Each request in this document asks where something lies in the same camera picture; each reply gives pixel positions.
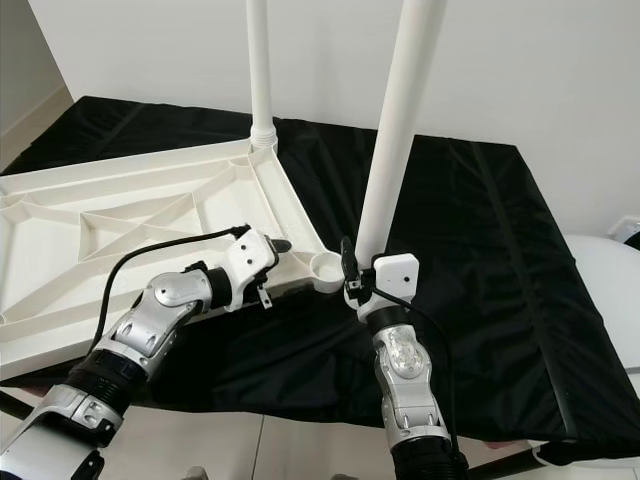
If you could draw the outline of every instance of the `white pole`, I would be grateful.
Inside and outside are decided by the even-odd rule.
[[[251,145],[254,149],[276,144],[271,114],[271,72],[269,71],[269,29],[266,0],[247,0],[249,73],[251,76]]]
[[[446,4],[404,0],[356,242],[363,268],[387,246]]]

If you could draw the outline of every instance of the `black cloth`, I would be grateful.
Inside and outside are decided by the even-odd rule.
[[[237,140],[250,123],[240,113],[85,97],[4,173]],[[338,251],[343,235],[355,239],[376,132],[275,124],[278,157],[321,239]],[[414,303],[452,341],[459,433],[640,455],[640,402],[515,147],[416,137],[389,251],[420,260]],[[434,357],[447,418],[442,344],[413,321]],[[380,426],[373,360],[370,334],[341,293],[302,291],[268,311],[185,327],[138,402]],[[72,363],[4,384],[49,385]]]

